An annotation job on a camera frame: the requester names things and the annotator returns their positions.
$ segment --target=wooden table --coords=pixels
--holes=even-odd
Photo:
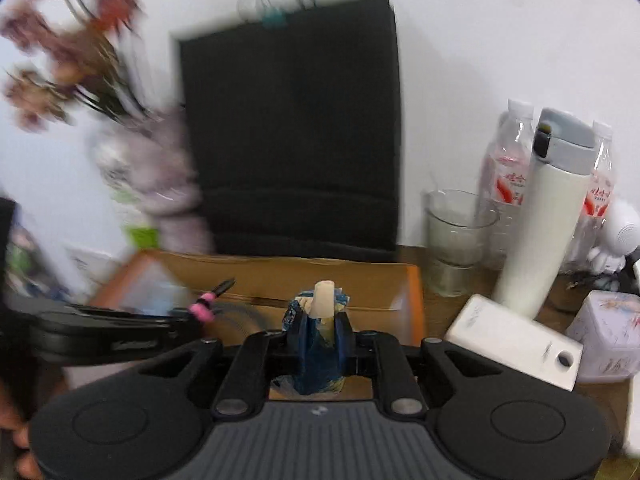
[[[399,247],[398,260],[401,262],[419,266],[421,257],[421,248]],[[497,276],[497,272],[485,269],[479,270],[474,277],[473,293],[482,294],[490,298]],[[585,290],[582,294],[585,296],[587,292],[588,291]],[[458,316],[468,298],[468,296],[443,298],[431,292],[427,286],[425,286],[425,334],[430,337],[442,338],[453,320]],[[574,316],[575,314],[559,312],[549,304],[545,304],[536,320],[558,332],[564,332],[572,322]],[[611,384],[578,384],[576,390],[596,400],[602,408],[603,413],[609,419],[614,434],[624,434],[626,409],[628,405],[628,381]],[[603,464],[603,467],[598,473],[597,480],[640,479],[640,472],[638,472],[637,476],[632,476],[634,475],[633,471],[637,465],[637,460],[611,457]]]

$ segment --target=gray ribbed surface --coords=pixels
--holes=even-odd
[[[167,480],[469,480],[418,424],[388,420],[373,402],[268,402],[221,424]]]

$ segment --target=chair backrest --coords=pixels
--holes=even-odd
[[[401,117],[388,0],[184,40],[180,62],[220,253],[393,259]]]

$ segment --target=water bottle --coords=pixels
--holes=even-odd
[[[584,198],[582,212],[564,257],[561,272],[576,272],[586,268],[587,255],[596,244],[616,183],[612,160],[611,126],[593,121],[593,132],[599,144],[598,158],[591,173],[591,186]]]
[[[511,245],[529,171],[533,142],[533,105],[509,99],[495,139],[484,158],[479,195],[491,200],[500,218],[491,227],[483,263],[499,270]]]

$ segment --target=white cylindrical object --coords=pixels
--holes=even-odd
[[[515,245],[495,286],[494,301],[537,316],[572,239],[591,175],[578,175],[532,157]]]
[[[330,280],[317,282],[307,315],[311,319],[334,316],[335,284]]]
[[[524,204],[494,301],[531,319],[537,316],[572,240],[597,155],[590,127],[543,108]]]

